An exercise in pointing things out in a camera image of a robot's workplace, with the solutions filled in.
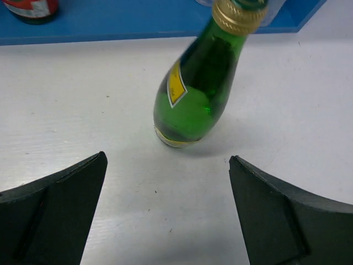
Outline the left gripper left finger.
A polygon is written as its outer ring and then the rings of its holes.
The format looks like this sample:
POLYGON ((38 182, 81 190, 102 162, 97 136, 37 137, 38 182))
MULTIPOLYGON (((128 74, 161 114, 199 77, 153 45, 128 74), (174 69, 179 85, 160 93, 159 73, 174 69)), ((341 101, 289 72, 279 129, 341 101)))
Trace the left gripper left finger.
POLYGON ((108 160, 75 165, 1 192, 1 264, 80 264, 108 160))

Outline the Pocari Sweat plastic bottle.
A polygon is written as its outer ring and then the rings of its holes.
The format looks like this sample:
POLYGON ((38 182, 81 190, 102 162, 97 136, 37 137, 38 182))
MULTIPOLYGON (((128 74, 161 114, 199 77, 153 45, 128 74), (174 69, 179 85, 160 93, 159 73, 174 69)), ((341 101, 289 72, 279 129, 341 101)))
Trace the Pocari Sweat plastic bottle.
POLYGON ((213 3, 215 2, 215 0, 195 0, 195 1, 203 6, 207 6, 207 7, 211 7, 213 5, 213 3))

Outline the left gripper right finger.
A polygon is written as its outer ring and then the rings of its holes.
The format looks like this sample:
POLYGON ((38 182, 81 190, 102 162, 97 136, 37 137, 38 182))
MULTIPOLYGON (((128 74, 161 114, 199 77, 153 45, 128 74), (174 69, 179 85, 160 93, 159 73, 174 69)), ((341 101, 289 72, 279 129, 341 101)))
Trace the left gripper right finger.
POLYGON ((233 156, 229 177, 250 264, 352 264, 352 205, 233 156))

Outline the green glass bottle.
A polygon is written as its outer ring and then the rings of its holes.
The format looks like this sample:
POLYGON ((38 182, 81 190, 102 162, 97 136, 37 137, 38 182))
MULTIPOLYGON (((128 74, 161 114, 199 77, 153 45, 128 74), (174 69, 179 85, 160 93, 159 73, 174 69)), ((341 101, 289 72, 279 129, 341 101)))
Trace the green glass bottle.
POLYGON ((228 102, 242 48, 267 10, 267 1, 214 2, 204 30, 159 86, 153 121, 160 141, 185 147, 216 125, 228 102))
POLYGON ((3 0, 9 12, 27 24, 46 24, 57 16, 59 12, 58 0, 3 0))

